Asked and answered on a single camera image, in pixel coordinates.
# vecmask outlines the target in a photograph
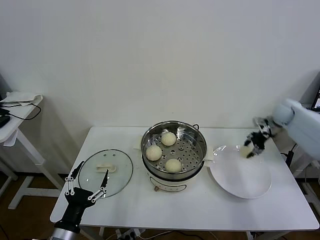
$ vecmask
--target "robotic arm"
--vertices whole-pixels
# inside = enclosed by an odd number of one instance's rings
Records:
[[[272,116],[255,117],[253,123],[260,131],[252,132],[244,142],[245,146],[253,145],[247,158],[260,154],[265,149],[265,141],[277,129],[284,128],[306,153],[320,159],[320,114],[304,108],[301,103],[286,99],[276,106]]]
[[[79,224],[86,208],[93,206],[107,192],[108,173],[107,169],[102,180],[100,189],[93,193],[79,187],[74,187],[76,179],[84,161],[76,167],[72,174],[65,178],[67,182],[67,191],[64,196],[68,202],[68,206],[60,221],[54,225],[54,232],[49,240],[74,240],[80,232]]]

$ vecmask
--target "floor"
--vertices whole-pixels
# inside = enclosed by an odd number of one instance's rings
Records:
[[[0,174],[0,186],[6,181],[6,176]],[[6,232],[9,240],[32,240],[47,239],[53,232],[54,224],[50,222],[50,214],[56,203],[56,198],[53,197],[35,197],[25,196],[21,200],[16,210],[9,210],[8,205],[14,197],[19,186],[25,179],[20,176],[17,181],[12,181],[0,197],[0,226]],[[311,183],[312,188],[320,198],[320,186],[318,182]],[[36,176],[31,183],[32,188],[54,188],[44,176]],[[147,230],[141,236],[148,238],[158,233],[165,232],[165,230]],[[106,228],[104,231],[104,238],[115,233],[115,228]],[[215,238],[205,231],[183,231],[188,235],[198,235],[204,240],[215,240]],[[246,240],[247,236],[244,232],[214,232],[219,240]],[[282,240],[319,240],[320,230],[316,231],[301,231],[290,232],[279,239]],[[87,238],[81,234],[78,240],[86,240]],[[116,240],[116,236],[109,238],[109,240]],[[172,232],[168,235],[157,236],[155,240],[199,240],[196,236],[185,236],[178,232]],[[4,232],[0,229],[0,240],[7,240]]]

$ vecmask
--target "table leg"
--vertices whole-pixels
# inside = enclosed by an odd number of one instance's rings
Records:
[[[100,236],[100,237],[103,237],[103,236],[104,236],[104,232],[105,232],[105,227],[104,227],[104,226],[101,226],[101,227],[100,227],[100,231],[99,231],[99,236]]]
[[[80,226],[80,233],[89,240],[104,240],[88,226]]]
[[[2,149],[2,147],[0,147],[0,156],[3,160],[9,159],[8,155],[5,153],[5,151]],[[15,173],[13,171],[11,171],[11,169],[9,167],[7,167],[7,165],[5,165],[1,160],[0,160],[0,170],[8,177],[11,177],[12,180],[18,179],[18,176],[15,175]]]
[[[23,183],[21,184],[19,190],[14,195],[13,199],[11,200],[8,209],[14,210],[19,205],[23,196],[38,196],[38,197],[52,197],[58,198],[60,195],[59,189],[46,189],[46,188],[31,188],[28,187],[32,180],[34,179],[33,176],[27,176]]]
[[[283,235],[290,233],[289,231],[267,231],[264,234],[256,237],[256,240],[275,240]]]
[[[58,188],[62,189],[65,182],[54,172],[47,164],[46,160],[36,150],[36,148],[29,142],[26,136],[18,129],[17,139],[25,147],[25,153],[32,160],[32,162],[41,170],[41,172]]]
[[[251,235],[251,232],[246,231],[245,233],[246,233],[247,240],[254,240],[254,237]]]
[[[9,183],[11,182],[12,177],[8,177],[7,180],[4,182],[4,184],[2,185],[2,187],[0,188],[0,197],[1,195],[5,192],[5,190],[7,189]]]
[[[313,204],[315,210],[320,214],[320,200],[309,183],[302,183],[302,187],[306,194],[304,195],[308,203]]]
[[[292,175],[296,178],[314,159],[307,154],[303,154],[290,166]]]

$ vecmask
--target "stainless steel pot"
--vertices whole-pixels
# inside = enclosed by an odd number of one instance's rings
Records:
[[[172,146],[161,143],[161,135],[171,132],[176,135]],[[162,150],[162,157],[157,161],[149,161],[146,150],[151,145],[157,145]],[[180,121],[163,121],[150,127],[141,140],[142,160],[147,170],[156,177],[170,182],[185,181],[195,176],[203,167],[207,154],[207,143],[199,131],[199,125],[194,126]],[[171,173],[165,170],[169,159],[178,159],[182,163],[182,171]]]

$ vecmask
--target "power strip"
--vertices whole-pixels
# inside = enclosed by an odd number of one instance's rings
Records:
[[[144,228],[131,228],[124,233],[121,233],[120,229],[117,229],[115,230],[115,233],[117,239],[134,240],[134,238],[136,239],[138,236],[140,236],[140,234],[142,234],[145,231],[146,230]]]

